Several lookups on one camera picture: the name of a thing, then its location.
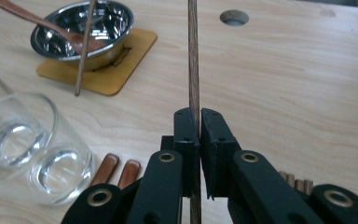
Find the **glass rim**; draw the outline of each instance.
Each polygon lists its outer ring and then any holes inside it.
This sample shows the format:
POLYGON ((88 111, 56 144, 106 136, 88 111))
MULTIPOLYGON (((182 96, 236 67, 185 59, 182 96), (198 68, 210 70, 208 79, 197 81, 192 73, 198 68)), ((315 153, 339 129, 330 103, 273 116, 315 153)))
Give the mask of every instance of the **glass rim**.
POLYGON ((13 93, 7 96, 4 96, 2 98, 0 98, 0 104, 3 103, 4 101, 8 101, 11 99, 16 99, 16 98, 21 98, 21 97, 26 97, 26 98, 38 98, 41 99, 42 101, 45 101, 49 104, 52 112, 53 112, 53 123, 52 123, 52 127, 50 130, 50 134, 48 137, 48 140, 46 141, 46 146, 45 148, 48 148, 50 141, 52 139, 54 139, 55 135, 57 134, 58 131, 58 127, 59 127, 59 111, 57 106, 44 94, 39 93, 39 92, 20 92, 20 93, 13 93))

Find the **wooden table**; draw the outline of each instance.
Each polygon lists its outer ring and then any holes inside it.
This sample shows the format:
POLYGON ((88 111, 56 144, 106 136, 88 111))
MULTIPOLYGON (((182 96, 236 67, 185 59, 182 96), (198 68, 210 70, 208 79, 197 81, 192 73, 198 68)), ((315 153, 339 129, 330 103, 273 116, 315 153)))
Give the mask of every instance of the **wooden table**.
MULTIPOLYGON (((40 16, 72 3, 14 2, 40 16)), ((98 163, 113 152, 145 168, 161 136, 172 134, 173 113, 188 107, 187 3, 124 3, 134 27, 158 40, 119 94, 75 97, 73 86, 38 76, 45 58, 31 48, 34 25, 1 9, 0 77, 13 91, 51 98, 98 163)), ((241 147, 277 170, 358 194, 358 8, 289 0, 202 0, 198 8, 201 107, 222 113, 241 147), (228 9, 246 12, 249 22, 222 23, 228 9)), ((0 223, 59 223, 68 207, 0 199, 0 223)), ((183 223, 187 210, 185 200, 183 223)), ((202 212, 203 223, 230 222, 226 200, 207 201, 204 185, 202 212)))

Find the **cork coaster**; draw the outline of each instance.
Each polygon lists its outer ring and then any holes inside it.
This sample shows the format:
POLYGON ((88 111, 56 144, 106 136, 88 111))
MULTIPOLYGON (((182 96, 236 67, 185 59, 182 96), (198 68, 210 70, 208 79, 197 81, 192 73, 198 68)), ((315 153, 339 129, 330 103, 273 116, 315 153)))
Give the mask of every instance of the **cork coaster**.
MULTIPOLYGON (((156 39, 157 34, 152 31, 132 28, 123 40, 124 47, 119 58, 104 68, 85 71, 81 88, 102 95, 117 94, 156 39)), ((52 78, 75 86, 77 67, 57 60, 46 59, 37 67, 36 73, 41 77, 52 78)))

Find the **clamp jaw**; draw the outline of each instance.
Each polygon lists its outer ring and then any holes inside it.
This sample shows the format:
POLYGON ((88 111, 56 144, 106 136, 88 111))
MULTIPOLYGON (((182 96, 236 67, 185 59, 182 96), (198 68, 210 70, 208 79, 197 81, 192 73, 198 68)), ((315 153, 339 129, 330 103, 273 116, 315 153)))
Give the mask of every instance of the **clamp jaw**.
POLYGON ((310 195, 290 187, 261 154, 242 150, 222 115, 201 110, 197 137, 189 108, 174 114, 174 135, 162 136, 144 176, 120 190, 109 184, 86 189, 62 223, 181 223, 182 198, 205 176, 208 198, 228 198, 233 223, 358 223, 358 196, 334 185, 310 195))

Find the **metal bowl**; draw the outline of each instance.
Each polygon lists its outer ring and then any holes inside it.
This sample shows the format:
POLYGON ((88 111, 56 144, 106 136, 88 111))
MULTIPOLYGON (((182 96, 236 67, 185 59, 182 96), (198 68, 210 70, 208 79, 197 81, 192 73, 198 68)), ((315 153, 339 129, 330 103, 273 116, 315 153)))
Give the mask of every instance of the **metal bowl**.
MULTIPOLYGON (((90 1, 63 7, 46 16, 62 28, 84 34, 90 1)), ((106 42, 106 47, 89 52, 85 70, 95 70, 112 63, 123 49, 123 38, 133 25, 131 10, 113 1, 100 0, 94 9, 90 35, 106 42)), ((78 66, 80 55, 70 43, 55 31, 36 26, 31 35, 31 45, 39 54, 78 66)))

